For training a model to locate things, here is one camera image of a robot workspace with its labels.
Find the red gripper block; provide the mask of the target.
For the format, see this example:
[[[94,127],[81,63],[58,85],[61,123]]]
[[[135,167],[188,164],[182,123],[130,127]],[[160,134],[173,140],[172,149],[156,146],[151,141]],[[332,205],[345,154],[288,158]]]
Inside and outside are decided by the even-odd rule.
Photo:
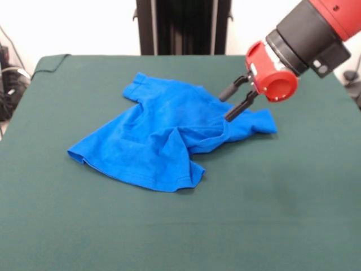
[[[248,83],[252,78],[256,90],[251,90],[241,103],[225,114],[224,118],[228,122],[232,122],[248,109],[258,94],[263,94],[269,102],[281,102],[293,96],[298,87],[297,76],[280,61],[270,45],[265,42],[258,41],[249,48],[245,64],[249,72],[239,76],[218,98],[225,102],[242,84]]]

